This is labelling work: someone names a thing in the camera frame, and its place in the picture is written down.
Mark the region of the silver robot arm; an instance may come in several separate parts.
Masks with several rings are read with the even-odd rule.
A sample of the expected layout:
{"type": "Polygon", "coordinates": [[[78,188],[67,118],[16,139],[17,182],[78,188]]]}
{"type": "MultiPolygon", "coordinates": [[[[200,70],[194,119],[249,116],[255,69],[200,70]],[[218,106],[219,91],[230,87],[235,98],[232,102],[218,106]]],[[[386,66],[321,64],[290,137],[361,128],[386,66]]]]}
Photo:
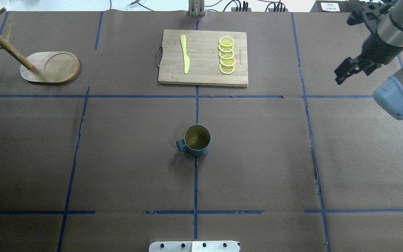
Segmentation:
{"type": "MultiPolygon", "coordinates": [[[[338,85],[360,72],[371,75],[403,51],[403,0],[366,2],[355,8],[347,24],[354,26],[361,23],[365,24],[370,35],[363,42],[360,55],[344,59],[335,69],[338,85]]],[[[403,65],[375,89],[372,97],[390,116],[403,120],[403,65]]]]}

